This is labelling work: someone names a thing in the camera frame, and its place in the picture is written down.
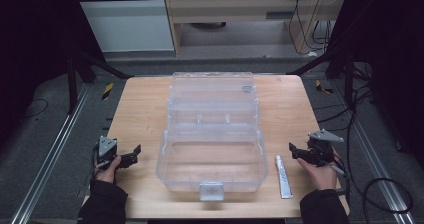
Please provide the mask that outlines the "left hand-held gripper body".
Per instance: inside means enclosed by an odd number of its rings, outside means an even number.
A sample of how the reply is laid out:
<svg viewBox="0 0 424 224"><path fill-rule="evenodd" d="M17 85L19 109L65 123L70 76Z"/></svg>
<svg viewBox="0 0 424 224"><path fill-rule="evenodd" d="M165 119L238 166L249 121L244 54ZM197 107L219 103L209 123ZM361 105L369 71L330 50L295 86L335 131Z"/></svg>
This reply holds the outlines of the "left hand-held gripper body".
<svg viewBox="0 0 424 224"><path fill-rule="evenodd" d="M101 136L94 147L94 167L108 169L115 159L117 152L117 140Z"/></svg>

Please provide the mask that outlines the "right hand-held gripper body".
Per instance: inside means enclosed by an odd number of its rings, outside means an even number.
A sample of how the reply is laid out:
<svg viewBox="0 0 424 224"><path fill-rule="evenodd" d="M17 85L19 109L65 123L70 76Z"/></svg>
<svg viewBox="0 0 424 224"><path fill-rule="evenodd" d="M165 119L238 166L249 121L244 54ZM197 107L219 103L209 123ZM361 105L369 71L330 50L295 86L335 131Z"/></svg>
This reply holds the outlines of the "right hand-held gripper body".
<svg viewBox="0 0 424 224"><path fill-rule="evenodd" d="M325 129L309 133L307 146L311 157L308 163L315 166L324 166L334 161L333 143L343 143L344 139Z"/></svg>

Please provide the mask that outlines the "person's left hand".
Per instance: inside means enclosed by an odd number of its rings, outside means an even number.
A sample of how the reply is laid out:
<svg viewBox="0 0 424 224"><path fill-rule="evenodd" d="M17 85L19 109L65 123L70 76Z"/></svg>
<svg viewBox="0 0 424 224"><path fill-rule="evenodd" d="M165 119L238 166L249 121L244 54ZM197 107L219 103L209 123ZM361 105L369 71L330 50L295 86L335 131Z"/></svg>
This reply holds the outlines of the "person's left hand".
<svg viewBox="0 0 424 224"><path fill-rule="evenodd" d="M121 163L121 157L116 156L106 170L97 169L95 171L94 179L103 181L103 182L114 183L115 171L120 163Z"/></svg>

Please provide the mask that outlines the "person's right hand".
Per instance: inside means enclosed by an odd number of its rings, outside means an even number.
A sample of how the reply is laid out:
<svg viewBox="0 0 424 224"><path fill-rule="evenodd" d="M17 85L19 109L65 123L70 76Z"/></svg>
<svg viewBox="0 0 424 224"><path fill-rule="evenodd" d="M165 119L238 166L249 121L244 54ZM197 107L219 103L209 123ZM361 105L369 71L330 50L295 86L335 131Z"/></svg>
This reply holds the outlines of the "person's right hand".
<svg viewBox="0 0 424 224"><path fill-rule="evenodd" d="M332 163L317 167L301 158L298 158L297 162L309 174L312 183L314 184L317 190L336 189L337 174L336 171L333 169Z"/></svg>

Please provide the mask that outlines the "white ointment tube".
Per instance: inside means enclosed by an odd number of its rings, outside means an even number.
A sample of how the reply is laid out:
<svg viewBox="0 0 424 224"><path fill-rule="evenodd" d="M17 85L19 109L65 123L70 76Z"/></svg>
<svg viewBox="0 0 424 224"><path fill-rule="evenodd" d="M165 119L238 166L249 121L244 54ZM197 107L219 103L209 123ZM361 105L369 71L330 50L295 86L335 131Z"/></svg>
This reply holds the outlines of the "white ointment tube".
<svg viewBox="0 0 424 224"><path fill-rule="evenodd" d="M276 168L279 176L280 196L282 199L290 199L293 197L290 184L286 174L285 166L280 155L275 157Z"/></svg>

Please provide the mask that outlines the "yellow black floor tape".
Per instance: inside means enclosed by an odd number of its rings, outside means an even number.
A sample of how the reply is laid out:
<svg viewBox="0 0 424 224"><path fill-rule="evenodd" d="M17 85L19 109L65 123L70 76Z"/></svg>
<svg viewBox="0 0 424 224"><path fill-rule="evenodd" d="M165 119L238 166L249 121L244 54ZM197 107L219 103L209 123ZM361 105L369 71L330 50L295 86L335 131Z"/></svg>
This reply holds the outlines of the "yellow black floor tape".
<svg viewBox="0 0 424 224"><path fill-rule="evenodd" d="M111 93L111 90L112 90L113 86L114 86L114 83L108 83L108 84L106 85L105 90L104 90L104 92L103 92L103 94L102 94L102 97L101 97L101 99L102 99L102 100L106 100L106 99L108 99L108 97L109 97L109 95L110 95L110 93Z"/></svg>
<svg viewBox="0 0 424 224"><path fill-rule="evenodd" d="M316 90L318 90L320 92L327 93L327 94L334 93L333 89L331 89L331 88L324 88L319 80L316 80L315 81L315 86L316 86Z"/></svg>

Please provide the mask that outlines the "black metal stand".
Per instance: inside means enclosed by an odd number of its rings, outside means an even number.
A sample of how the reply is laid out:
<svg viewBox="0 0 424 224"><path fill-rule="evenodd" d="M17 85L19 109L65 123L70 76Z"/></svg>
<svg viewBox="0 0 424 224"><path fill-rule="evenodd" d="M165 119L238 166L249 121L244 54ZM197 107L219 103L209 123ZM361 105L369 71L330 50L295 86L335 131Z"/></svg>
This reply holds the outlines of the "black metal stand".
<svg viewBox="0 0 424 224"><path fill-rule="evenodd" d="M92 65L99 67L120 79L132 78L132 75L125 74L108 65L105 61L101 61L100 59L97 59L87 53L70 55L66 63L69 93L69 114L75 112L78 103L76 75L79 74L84 83L93 83L96 80L96 75L91 69Z"/></svg>
<svg viewBox="0 0 424 224"><path fill-rule="evenodd" d="M303 75L307 71L320 65L321 63L328 62L329 66L325 71L328 78L336 78L341 73L344 73L344 100L349 107L353 105L353 67L354 60L353 54L349 50L342 50L335 48L327 51L321 56L310 61L306 65L288 72L288 75Z"/></svg>

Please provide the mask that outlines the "clear plastic storage box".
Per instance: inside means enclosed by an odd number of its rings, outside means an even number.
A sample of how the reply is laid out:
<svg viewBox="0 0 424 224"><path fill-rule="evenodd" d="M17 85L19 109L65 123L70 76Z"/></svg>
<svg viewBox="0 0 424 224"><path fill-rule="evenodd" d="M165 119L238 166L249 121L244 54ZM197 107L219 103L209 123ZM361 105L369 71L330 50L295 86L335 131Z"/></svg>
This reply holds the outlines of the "clear plastic storage box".
<svg viewBox="0 0 424 224"><path fill-rule="evenodd" d="M176 72L156 175L202 201L251 193L268 175L259 103L250 72Z"/></svg>

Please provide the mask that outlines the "white cabinet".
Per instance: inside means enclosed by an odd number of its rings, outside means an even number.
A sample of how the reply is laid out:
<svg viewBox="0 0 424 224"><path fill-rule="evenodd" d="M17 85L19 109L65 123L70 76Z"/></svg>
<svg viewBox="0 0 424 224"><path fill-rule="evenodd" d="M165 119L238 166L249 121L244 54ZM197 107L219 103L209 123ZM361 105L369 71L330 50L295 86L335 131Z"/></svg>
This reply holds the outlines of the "white cabinet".
<svg viewBox="0 0 424 224"><path fill-rule="evenodd" d="M163 0L82 2L104 53L173 51Z"/></svg>

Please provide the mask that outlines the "metal floor rail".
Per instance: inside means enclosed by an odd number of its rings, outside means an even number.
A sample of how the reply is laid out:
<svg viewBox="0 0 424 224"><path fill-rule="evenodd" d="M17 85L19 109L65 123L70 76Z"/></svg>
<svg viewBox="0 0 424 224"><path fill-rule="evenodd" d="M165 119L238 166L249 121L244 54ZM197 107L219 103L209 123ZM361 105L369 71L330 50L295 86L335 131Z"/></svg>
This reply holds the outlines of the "metal floor rail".
<svg viewBox="0 0 424 224"><path fill-rule="evenodd" d="M371 138L358 119L353 122L352 130L373 174L372 180L366 184L362 192L362 207L367 223L371 224L367 207L372 206L382 212L392 214L398 224L417 224L411 213L414 200L409 190L389 174L380 155L372 146ZM378 204L368 197L368 193L373 187L379 188L386 205Z"/></svg>
<svg viewBox="0 0 424 224"><path fill-rule="evenodd" d="M49 180L51 173L62 153L65 144L80 116L86 103L87 96L91 89L91 84L83 84L81 92L78 94L77 103L74 110L66 116L46 158L43 161L34 181L32 182L25 198L12 216L9 224L27 224L31 214Z"/></svg>

